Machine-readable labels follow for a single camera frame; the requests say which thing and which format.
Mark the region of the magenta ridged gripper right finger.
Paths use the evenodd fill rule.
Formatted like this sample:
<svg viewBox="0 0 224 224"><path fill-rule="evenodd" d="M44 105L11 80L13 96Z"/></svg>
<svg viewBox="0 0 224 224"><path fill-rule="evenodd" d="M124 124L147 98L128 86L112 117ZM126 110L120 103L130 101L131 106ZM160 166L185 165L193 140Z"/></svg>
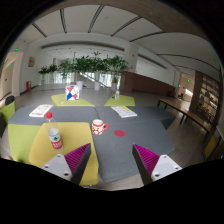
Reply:
<svg viewBox="0 0 224 224"><path fill-rule="evenodd" d="M137 144L133 145L132 154L144 185L181 170L181 167L168 155L159 156Z"/></svg>

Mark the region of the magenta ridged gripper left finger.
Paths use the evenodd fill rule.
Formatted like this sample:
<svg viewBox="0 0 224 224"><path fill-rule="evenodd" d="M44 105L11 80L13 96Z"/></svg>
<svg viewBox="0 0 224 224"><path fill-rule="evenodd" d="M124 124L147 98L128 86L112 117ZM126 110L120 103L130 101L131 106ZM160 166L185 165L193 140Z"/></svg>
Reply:
<svg viewBox="0 0 224 224"><path fill-rule="evenodd" d="M42 169L79 185L91 155L91 144L85 144L66 155L57 154Z"/></svg>

